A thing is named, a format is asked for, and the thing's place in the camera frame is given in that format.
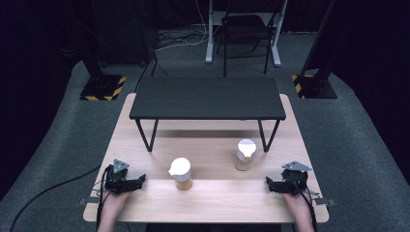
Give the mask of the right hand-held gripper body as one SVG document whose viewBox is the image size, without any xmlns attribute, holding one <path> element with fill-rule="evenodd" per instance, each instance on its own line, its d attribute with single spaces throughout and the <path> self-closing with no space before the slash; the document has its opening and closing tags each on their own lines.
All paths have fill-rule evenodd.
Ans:
<svg viewBox="0 0 410 232">
<path fill-rule="evenodd" d="M 282 180 L 285 182 L 285 192 L 292 195 L 308 189 L 308 172 L 311 168 L 298 162 L 291 161 L 282 166 Z"/>
</svg>

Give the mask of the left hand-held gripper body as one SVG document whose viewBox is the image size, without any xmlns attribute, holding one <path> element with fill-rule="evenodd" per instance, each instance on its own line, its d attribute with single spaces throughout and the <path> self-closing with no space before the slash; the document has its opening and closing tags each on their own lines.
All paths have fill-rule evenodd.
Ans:
<svg viewBox="0 0 410 232">
<path fill-rule="evenodd" d="M 115 194 L 129 191 L 128 181 L 126 180 L 128 167 L 129 165 L 127 163 L 115 159 L 113 163 L 105 169 L 104 187 Z"/>
</svg>

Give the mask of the glass jar with white lid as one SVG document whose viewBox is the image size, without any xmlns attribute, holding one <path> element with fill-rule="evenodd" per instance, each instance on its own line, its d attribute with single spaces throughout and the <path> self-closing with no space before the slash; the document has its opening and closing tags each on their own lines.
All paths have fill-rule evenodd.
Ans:
<svg viewBox="0 0 410 232">
<path fill-rule="evenodd" d="M 188 159 L 175 159 L 171 162 L 168 173 L 175 181 L 177 189 L 188 190 L 192 186 L 191 165 Z"/>
<path fill-rule="evenodd" d="M 235 167 L 240 171 L 249 170 L 256 144 L 250 139 L 242 139 L 237 145 Z"/>
</svg>

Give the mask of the person's left hand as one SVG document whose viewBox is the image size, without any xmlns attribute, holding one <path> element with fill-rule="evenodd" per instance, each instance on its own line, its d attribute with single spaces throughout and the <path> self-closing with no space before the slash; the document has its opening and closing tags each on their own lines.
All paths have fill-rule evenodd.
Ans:
<svg viewBox="0 0 410 232">
<path fill-rule="evenodd" d="M 111 191 L 107 191 L 103 194 L 103 203 L 105 206 L 110 208 L 114 207 L 123 207 L 132 193 L 123 192 L 120 194 L 112 193 Z"/>
</svg>

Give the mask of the person's right hand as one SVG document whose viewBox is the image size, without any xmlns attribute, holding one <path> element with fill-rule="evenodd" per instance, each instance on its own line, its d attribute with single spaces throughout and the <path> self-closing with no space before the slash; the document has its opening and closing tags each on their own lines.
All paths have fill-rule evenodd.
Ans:
<svg viewBox="0 0 410 232">
<path fill-rule="evenodd" d="M 304 196 L 301 194 L 291 195 L 290 193 L 283 193 L 281 196 L 283 197 L 289 208 L 302 209 L 308 207 L 308 203 L 306 202 Z"/>
</svg>

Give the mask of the grey table clamp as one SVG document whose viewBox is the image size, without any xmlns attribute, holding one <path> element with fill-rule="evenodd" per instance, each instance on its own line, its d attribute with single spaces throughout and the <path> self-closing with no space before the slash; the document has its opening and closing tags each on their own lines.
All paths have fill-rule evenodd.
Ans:
<svg viewBox="0 0 410 232">
<path fill-rule="evenodd" d="M 327 207 L 332 207 L 332 206 L 335 206 L 337 204 L 334 199 L 329 199 L 327 197 L 315 198 L 314 202 L 317 205 L 326 205 Z"/>
<path fill-rule="evenodd" d="M 88 203 L 98 204 L 99 202 L 100 202 L 99 197 L 88 196 L 86 198 L 81 198 L 79 200 L 78 204 L 81 205 L 81 206 L 86 206 Z"/>
</svg>

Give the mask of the black stand with striped base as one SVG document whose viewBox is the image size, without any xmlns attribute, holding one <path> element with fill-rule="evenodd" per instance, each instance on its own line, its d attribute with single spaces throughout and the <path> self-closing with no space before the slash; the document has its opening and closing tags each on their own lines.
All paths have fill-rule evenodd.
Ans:
<svg viewBox="0 0 410 232">
<path fill-rule="evenodd" d="M 292 81 L 300 99 L 336 99 L 329 76 L 337 59 L 337 46 L 331 46 L 320 55 L 319 46 L 323 43 L 323 34 L 328 25 L 334 5 L 337 0 L 331 0 L 318 34 L 308 53 L 307 59 L 298 74 L 292 75 Z"/>
<path fill-rule="evenodd" d="M 75 17 L 69 0 L 61 0 L 70 20 L 73 39 L 78 54 L 90 77 L 85 84 L 80 98 L 86 101 L 112 101 L 121 93 L 126 78 L 120 74 L 104 74 L 98 61 L 92 54 L 80 21 Z"/>
</svg>

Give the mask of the black shelf with metal legs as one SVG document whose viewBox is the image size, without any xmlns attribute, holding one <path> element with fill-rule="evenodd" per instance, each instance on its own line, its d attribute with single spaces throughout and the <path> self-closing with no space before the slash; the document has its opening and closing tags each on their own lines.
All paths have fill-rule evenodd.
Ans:
<svg viewBox="0 0 410 232">
<path fill-rule="evenodd" d="M 265 152 L 263 122 L 286 119 L 276 81 L 270 77 L 148 77 L 138 84 L 130 118 L 152 120 L 255 120 Z"/>
</svg>

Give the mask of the black chair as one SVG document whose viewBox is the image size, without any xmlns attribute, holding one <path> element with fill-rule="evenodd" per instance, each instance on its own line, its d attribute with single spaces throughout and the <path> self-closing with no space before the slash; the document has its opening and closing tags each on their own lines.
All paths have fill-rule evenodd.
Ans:
<svg viewBox="0 0 410 232">
<path fill-rule="evenodd" d="M 261 41 L 267 42 L 263 72 L 267 72 L 274 32 L 275 16 L 282 0 L 228 0 L 221 22 L 220 44 L 223 45 L 223 76 L 227 76 L 227 60 L 237 59 L 228 55 L 230 44 L 254 43 L 254 51 Z"/>
</svg>

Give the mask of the white desk frame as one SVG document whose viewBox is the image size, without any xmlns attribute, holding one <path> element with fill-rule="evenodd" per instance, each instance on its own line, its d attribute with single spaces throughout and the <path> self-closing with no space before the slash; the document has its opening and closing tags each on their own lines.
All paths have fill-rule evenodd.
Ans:
<svg viewBox="0 0 410 232">
<path fill-rule="evenodd" d="M 208 42 L 205 56 L 205 63 L 213 63 L 214 54 L 214 33 L 216 32 L 215 26 L 220 26 L 220 20 L 225 15 L 225 7 L 217 9 L 214 4 L 220 3 L 221 0 L 207 0 L 208 6 Z M 283 5 L 280 7 L 280 11 L 275 15 L 273 19 L 274 34 L 273 40 L 271 42 L 271 51 L 273 57 L 273 64 L 275 67 L 281 66 L 281 61 L 278 54 L 278 38 L 281 32 L 281 26 L 284 20 L 285 11 L 287 7 L 288 0 L 283 0 Z"/>
</svg>

